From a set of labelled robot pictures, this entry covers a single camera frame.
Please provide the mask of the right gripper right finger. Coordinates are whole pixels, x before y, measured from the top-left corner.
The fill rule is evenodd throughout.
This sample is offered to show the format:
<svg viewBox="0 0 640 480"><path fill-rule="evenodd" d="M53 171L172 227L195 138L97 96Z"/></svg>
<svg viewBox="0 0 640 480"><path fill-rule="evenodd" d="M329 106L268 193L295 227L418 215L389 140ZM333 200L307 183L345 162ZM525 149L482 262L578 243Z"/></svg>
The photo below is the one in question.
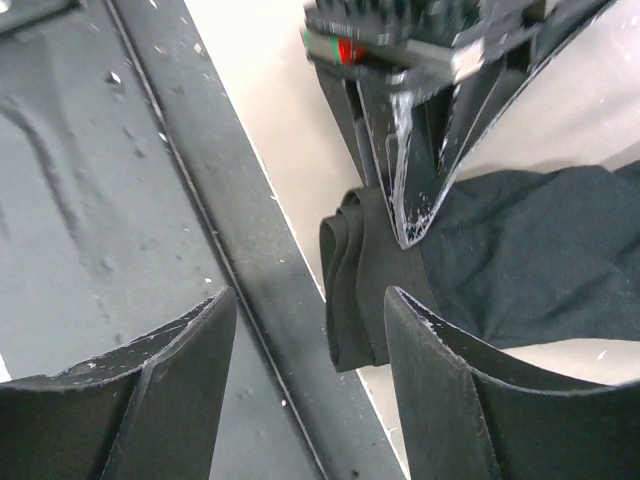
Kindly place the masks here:
<svg viewBox="0 0 640 480"><path fill-rule="evenodd" d="M415 479L635 479L639 385L605 386L518 360L400 288L384 299Z"/></svg>

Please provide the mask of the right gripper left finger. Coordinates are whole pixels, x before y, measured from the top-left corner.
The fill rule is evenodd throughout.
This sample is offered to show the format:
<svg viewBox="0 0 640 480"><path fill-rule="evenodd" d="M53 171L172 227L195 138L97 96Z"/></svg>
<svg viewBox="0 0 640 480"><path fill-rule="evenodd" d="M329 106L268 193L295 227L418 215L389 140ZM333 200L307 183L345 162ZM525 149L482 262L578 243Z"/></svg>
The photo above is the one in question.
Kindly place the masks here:
<svg viewBox="0 0 640 480"><path fill-rule="evenodd" d="M224 287L115 350L3 383L2 478L208 478L235 331Z"/></svg>

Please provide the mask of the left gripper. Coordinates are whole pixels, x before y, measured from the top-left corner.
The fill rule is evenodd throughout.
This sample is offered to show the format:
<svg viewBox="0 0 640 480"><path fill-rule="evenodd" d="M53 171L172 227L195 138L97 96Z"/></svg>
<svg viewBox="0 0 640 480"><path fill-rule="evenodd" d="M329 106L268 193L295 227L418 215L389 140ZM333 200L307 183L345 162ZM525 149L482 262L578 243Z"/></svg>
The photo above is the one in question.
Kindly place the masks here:
<svg viewBox="0 0 640 480"><path fill-rule="evenodd" d="M314 1L305 6L301 37L307 58L317 69L349 79L344 140L363 183L382 190L401 248L424 237L446 173L535 69L606 5ZM395 90L368 81L434 82Z"/></svg>

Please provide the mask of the black underwear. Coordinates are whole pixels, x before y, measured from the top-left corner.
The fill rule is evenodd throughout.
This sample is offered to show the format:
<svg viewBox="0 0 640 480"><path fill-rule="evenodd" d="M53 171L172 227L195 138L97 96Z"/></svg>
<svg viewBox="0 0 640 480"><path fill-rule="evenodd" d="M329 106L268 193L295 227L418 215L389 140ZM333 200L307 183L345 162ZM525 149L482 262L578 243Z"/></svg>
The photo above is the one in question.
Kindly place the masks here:
<svg viewBox="0 0 640 480"><path fill-rule="evenodd" d="M388 363L390 286L500 349L639 337L637 163L458 182L408 249L385 213L378 189L353 189L320 224L326 331L340 372Z"/></svg>

